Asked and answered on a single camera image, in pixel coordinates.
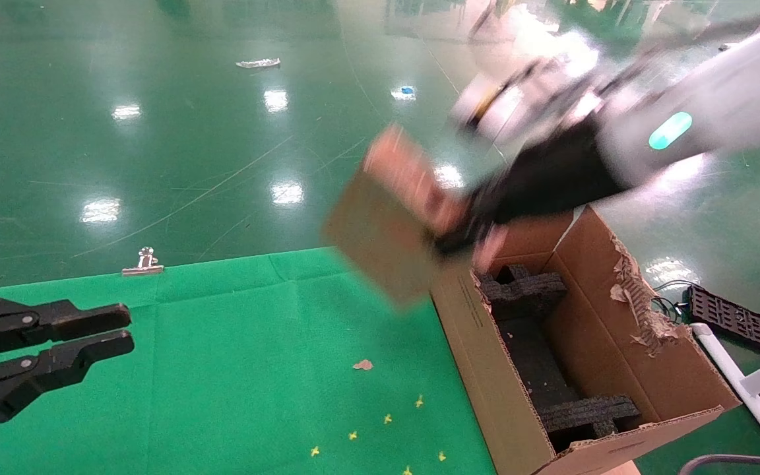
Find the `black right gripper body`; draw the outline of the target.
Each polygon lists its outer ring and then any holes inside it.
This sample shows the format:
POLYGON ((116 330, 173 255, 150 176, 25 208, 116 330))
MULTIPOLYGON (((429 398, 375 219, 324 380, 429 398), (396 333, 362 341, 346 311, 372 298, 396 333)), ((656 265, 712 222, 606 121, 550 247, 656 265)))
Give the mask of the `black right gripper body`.
POLYGON ((491 226, 557 214, 627 191, 606 160, 600 129, 592 114, 523 148, 511 165, 470 194, 470 223, 491 226))

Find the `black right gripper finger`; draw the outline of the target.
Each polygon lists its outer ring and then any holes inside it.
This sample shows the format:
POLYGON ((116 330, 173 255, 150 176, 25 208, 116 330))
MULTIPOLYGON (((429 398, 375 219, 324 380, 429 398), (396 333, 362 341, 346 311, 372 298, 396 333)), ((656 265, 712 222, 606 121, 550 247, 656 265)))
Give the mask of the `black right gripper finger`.
POLYGON ((491 222, 467 220, 451 231, 434 239, 434 250, 438 255, 449 257, 474 251, 482 245, 492 229, 491 222))

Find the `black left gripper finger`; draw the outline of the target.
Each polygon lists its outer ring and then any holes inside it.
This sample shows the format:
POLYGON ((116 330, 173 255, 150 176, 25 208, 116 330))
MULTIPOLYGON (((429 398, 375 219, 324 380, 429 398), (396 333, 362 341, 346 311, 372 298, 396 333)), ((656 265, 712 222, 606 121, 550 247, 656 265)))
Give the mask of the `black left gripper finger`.
POLYGON ((82 382, 96 362, 130 354, 133 349, 131 333, 118 330, 0 362, 0 425, 44 393, 82 382))
POLYGON ((78 309, 69 300, 25 305, 0 298, 0 354, 45 342, 69 342, 127 327, 129 308, 116 303, 78 309))

